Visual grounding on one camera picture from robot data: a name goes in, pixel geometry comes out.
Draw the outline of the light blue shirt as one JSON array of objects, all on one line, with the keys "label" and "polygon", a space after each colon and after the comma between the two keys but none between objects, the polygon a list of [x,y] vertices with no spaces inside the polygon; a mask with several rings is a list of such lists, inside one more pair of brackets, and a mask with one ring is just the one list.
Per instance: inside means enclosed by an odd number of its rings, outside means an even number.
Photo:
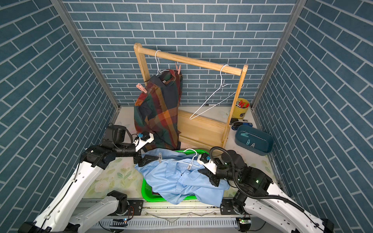
[{"label": "light blue shirt", "polygon": [[[162,162],[158,162],[158,154],[162,153]],[[221,180],[219,186],[213,186],[209,178],[199,171],[204,168],[194,158],[194,166],[187,170],[190,159],[194,156],[186,155],[167,149],[154,149],[145,153],[152,156],[152,162],[135,169],[140,172],[153,192],[159,193],[171,204],[179,204],[187,196],[195,196],[198,201],[220,206],[224,192],[230,188],[225,180]]]}]

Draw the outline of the red black plaid shirt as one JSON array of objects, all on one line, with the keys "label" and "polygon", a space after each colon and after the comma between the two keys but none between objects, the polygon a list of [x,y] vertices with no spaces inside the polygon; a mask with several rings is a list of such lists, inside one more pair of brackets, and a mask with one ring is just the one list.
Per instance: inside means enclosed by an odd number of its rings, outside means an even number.
[{"label": "red black plaid shirt", "polygon": [[153,192],[152,190],[150,191],[150,196],[152,199],[162,198],[162,196],[159,193]]}]

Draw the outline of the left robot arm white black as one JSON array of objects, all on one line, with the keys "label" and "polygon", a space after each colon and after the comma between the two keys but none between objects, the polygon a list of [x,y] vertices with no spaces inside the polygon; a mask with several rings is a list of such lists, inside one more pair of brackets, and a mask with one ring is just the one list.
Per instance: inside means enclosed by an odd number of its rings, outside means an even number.
[{"label": "left robot arm white black", "polygon": [[111,191],[98,204],[73,215],[77,205],[96,178],[119,157],[132,157],[135,164],[145,165],[141,149],[154,140],[152,133],[144,131],[125,143],[126,127],[109,124],[101,144],[87,148],[77,168],[54,200],[32,222],[24,222],[20,233],[84,233],[110,214],[129,218],[135,211],[127,195]]}]

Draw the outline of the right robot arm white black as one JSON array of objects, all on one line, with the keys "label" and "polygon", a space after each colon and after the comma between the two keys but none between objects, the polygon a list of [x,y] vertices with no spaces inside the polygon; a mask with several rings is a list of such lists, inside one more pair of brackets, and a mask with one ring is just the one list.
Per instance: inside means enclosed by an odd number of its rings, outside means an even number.
[{"label": "right robot arm white black", "polygon": [[199,170],[211,184],[233,181],[238,189],[231,205],[238,214],[257,216],[283,233],[332,233],[334,223],[319,218],[293,201],[263,171],[246,165],[233,150],[212,147],[198,156]]}]

